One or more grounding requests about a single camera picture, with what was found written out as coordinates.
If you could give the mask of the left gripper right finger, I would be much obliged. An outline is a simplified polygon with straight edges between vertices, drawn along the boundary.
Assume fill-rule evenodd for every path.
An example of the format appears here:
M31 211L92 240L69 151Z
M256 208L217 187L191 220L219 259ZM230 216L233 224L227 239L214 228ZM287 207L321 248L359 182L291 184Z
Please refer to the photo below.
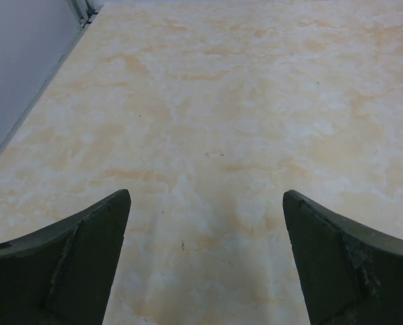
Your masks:
M403 240L295 190L282 207L311 324L403 324Z

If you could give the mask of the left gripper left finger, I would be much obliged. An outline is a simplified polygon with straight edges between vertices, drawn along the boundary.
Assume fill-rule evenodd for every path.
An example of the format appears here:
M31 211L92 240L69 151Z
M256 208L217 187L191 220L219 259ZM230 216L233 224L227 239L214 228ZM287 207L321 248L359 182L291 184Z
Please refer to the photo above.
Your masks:
M129 191L118 190L0 243L0 324L101 324L130 207Z

